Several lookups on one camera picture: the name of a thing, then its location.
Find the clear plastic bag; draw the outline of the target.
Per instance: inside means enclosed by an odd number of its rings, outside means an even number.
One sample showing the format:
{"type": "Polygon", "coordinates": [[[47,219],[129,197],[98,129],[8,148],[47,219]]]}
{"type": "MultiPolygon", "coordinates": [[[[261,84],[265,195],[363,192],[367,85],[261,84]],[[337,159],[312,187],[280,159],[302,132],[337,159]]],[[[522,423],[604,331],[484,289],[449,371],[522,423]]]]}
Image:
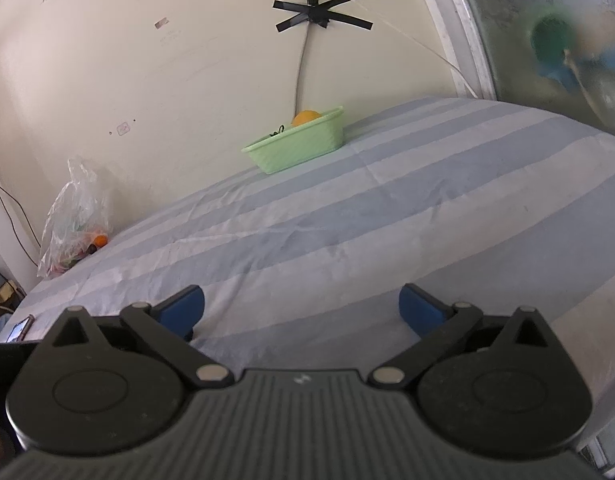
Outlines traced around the clear plastic bag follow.
{"type": "Polygon", "coordinates": [[[68,161],[70,178],[53,201],[42,230],[37,276],[51,280],[88,256],[94,238],[112,233],[112,198],[106,182],[90,162],[68,161]]]}

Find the black tape cross lower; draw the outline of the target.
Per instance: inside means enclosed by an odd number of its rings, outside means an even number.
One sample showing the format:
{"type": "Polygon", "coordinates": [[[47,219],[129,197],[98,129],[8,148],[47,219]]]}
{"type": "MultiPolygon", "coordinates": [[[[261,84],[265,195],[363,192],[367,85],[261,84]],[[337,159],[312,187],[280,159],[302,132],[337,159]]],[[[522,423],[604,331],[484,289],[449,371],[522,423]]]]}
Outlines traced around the black tape cross lower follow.
{"type": "Polygon", "coordinates": [[[365,30],[372,29],[373,23],[370,21],[333,11],[333,8],[346,2],[347,0],[327,0],[324,2],[306,0],[306,3],[294,3],[275,0],[272,4],[274,9],[294,13],[291,18],[287,18],[276,25],[277,32],[285,32],[289,28],[302,23],[314,24],[327,29],[331,22],[347,24],[365,30]]]}

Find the green object behind glass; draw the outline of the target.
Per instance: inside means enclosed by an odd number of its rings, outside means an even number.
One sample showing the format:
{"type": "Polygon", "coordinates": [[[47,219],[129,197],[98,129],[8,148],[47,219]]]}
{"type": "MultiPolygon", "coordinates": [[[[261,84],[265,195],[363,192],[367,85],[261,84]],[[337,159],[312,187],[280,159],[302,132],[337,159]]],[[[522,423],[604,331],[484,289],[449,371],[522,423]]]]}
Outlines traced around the green object behind glass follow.
{"type": "Polygon", "coordinates": [[[528,38],[539,74],[563,86],[574,84],[567,53],[575,49],[577,35],[569,18],[560,10],[544,8],[532,18],[528,38]]]}

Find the smartphone on bed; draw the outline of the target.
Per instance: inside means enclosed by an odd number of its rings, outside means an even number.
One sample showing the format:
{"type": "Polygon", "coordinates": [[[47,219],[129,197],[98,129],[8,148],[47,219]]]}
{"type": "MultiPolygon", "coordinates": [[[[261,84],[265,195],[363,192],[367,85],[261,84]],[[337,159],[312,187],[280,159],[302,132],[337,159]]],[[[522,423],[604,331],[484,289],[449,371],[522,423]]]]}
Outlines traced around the smartphone on bed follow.
{"type": "Polygon", "coordinates": [[[22,341],[25,336],[27,335],[28,331],[30,330],[30,328],[32,327],[32,325],[34,324],[35,321],[35,317],[34,315],[30,314],[27,315],[26,318],[23,318],[22,321],[20,321],[19,323],[16,323],[15,326],[13,326],[10,334],[8,335],[6,341],[7,342],[20,342],[22,341]]]}

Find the large yellow lemon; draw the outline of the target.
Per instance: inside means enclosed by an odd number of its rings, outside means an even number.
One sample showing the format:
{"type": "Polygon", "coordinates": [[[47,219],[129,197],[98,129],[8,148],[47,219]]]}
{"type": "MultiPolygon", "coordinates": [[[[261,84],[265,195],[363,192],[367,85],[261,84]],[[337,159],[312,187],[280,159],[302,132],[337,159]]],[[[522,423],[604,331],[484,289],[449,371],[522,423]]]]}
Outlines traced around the large yellow lemon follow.
{"type": "Polygon", "coordinates": [[[316,110],[301,110],[293,117],[291,126],[293,128],[300,127],[318,118],[321,118],[321,113],[316,112],[316,110]]]}

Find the light green plastic basket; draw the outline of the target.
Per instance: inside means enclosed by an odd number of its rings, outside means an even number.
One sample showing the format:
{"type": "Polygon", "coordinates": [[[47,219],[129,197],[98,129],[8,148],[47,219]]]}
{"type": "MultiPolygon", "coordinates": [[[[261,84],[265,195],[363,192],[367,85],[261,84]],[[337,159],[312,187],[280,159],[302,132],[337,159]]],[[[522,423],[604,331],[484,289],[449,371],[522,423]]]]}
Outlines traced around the light green plastic basket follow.
{"type": "Polygon", "coordinates": [[[343,106],[332,108],[301,126],[262,136],[241,151],[264,174],[277,174],[342,148],[343,113],[343,106]]]}

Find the white window frame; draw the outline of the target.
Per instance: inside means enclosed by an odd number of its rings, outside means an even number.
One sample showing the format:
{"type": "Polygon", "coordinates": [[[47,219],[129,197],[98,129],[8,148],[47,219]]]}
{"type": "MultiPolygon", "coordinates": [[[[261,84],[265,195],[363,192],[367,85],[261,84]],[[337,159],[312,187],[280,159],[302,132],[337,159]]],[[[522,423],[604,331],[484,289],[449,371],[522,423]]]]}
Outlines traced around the white window frame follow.
{"type": "Polygon", "coordinates": [[[458,96],[496,100],[490,63],[468,0],[425,0],[458,96]]]}

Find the small orange by bag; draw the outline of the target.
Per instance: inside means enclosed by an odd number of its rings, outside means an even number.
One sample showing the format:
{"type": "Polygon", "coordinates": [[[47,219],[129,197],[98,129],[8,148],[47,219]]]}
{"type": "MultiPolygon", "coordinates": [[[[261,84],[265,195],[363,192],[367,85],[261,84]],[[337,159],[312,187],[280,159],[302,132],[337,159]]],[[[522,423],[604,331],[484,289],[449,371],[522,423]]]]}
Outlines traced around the small orange by bag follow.
{"type": "Polygon", "coordinates": [[[104,234],[98,235],[94,238],[94,244],[98,247],[104,247],[108,244],[108,237],[104,234]]]}

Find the blue white striped bedsheet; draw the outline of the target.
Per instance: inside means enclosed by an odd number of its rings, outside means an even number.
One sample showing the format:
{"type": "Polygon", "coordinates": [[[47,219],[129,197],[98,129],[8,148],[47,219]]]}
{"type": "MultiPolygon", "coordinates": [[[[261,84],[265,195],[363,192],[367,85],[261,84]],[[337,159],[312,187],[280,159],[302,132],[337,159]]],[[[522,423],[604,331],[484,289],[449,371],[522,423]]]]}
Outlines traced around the blue white striped bedsheet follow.
{"type": "Polygon", "coordinates": [[[536,108],[424,99],[347,128],[347,144],[268,176],[250,169],[123,232],[38,284],[39,339],[69,306],[114,315],[196,285],[196,348],[250,367],[368,372],[416,341],[413,283],[491,315],[542,313],[615,416],[615,136],[536,108]]]}

